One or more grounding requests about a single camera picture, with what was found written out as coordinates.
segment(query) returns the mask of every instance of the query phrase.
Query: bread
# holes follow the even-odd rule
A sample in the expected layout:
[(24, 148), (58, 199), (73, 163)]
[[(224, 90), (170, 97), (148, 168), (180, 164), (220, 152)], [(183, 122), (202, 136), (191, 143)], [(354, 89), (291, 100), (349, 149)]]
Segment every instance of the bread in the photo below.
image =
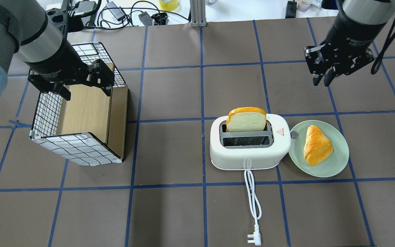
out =
[(266, 125), (266, 112), (257, 107), (241, 107), (229, 112), (226, 120), (228, 132), (262, 131)]
[(316, 166), (325, 161), (333, 152), (331, 141), (316, 126), (307, 128), (306, 144), (304, 145), (304, 159), (309, 166)]

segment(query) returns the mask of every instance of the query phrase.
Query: plate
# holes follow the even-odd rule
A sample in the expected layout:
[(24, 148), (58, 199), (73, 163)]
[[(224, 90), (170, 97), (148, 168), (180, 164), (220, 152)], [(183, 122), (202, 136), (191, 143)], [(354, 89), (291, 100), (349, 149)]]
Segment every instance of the plate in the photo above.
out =
[[(333, 153), (323, 162), (316, 166), (309, 166), (304, 159), (304, 144), (306, 143), (307, 128), (316, 125), (323, 131), (324, 135), (332, 142)], [(318, 120), (307, 120), (300, 122), (292, 128), (298, 132), (298, 138), (292, 139), (289, 155), (295, 165), (309, 175), (328, 178), (340, 172), (347, 166), (349, 151), (344, 136), (333, 126)]]

